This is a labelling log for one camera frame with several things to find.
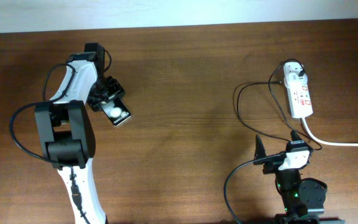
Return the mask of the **black samsung smartphone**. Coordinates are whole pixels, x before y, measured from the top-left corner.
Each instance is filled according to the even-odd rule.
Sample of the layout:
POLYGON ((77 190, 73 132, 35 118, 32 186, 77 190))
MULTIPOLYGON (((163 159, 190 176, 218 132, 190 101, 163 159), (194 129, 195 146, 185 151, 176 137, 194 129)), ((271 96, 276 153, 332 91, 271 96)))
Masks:
POLYGON ((109 102, 102 102, 101 109, 115 127, 124 124, 132 116, 132 113, 121 98, 116 98, 109 102))

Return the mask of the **white power strip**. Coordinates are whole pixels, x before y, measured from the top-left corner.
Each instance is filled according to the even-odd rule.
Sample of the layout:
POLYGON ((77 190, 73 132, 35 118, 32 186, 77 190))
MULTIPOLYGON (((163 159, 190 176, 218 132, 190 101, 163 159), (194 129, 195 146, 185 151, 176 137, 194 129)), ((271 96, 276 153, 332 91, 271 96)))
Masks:
POLYGON ((286 85, 291 116, 305 118, 313 114, 308 82, 305 85, 286 85))

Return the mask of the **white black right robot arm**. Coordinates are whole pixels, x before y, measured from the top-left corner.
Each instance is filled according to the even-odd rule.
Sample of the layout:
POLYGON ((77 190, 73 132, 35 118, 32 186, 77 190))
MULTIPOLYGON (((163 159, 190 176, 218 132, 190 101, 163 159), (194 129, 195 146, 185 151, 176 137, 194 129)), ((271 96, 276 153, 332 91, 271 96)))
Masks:
POLYGON ((262 165, 265 175, 275 175, 285 209, 284 214, 275 215, 275 223, 319 223, 328 187, 320 180, 301 178, 300 171, 309 164, 313 149, 294 131, 291 138, 284 151, 267 156, 261 138, 256 136, 253 165, 262 165))

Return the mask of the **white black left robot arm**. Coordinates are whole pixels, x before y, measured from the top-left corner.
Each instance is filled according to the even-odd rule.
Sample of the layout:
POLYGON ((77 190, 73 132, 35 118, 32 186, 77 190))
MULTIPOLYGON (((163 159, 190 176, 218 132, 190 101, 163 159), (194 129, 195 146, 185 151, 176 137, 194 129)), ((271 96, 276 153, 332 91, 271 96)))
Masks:
POLYGON ((75 223, 107 223, 93 177, 96 138, 86 107, 102 111, 113 126, 127 121, 131 112, 122 101, 123 87, 105 76, 111 58, 99 43, 87 43, 83 52, 71 54, 67 72, 51 99, 35 107, 42 155, 67 189, 75 223))

